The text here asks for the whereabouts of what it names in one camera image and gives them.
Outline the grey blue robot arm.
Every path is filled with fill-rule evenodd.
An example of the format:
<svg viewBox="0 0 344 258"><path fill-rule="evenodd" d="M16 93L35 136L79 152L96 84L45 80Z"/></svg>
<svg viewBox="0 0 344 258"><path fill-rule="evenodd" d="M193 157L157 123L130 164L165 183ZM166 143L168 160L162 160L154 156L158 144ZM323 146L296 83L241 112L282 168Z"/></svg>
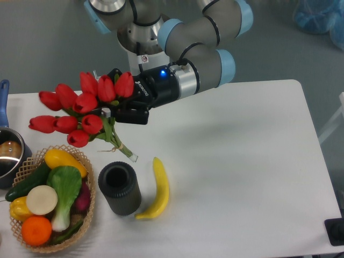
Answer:
<svg viewBox="0 0 344 258"><path fill-rule="evenodd" d="M229 83L233 56L219 49L253 24L245 1L198 1L202 17L185 24L160 12L157 1L85 1L84 7L103 34L116 32L133 74L134 93L118 105L98 109L117 122L148 122L149 111Z"/></svg>

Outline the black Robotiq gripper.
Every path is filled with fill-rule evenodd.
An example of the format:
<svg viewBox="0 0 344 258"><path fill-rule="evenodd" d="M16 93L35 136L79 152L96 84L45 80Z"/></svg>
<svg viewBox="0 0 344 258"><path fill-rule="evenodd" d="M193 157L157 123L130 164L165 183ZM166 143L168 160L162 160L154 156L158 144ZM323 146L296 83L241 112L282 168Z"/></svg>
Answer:
<svg viewBox="0 0 344 258"><path fill-rule="evenodd" d="M116 83L122 76L118 68L112 69L107 76ZM146 125L149 111L143 109L156 108L178 100L180 86L169 66L160 66L145 70L133 76L134 92L126 103L130 109L101 108L101 114L114 118L118 123Z"/></svg>

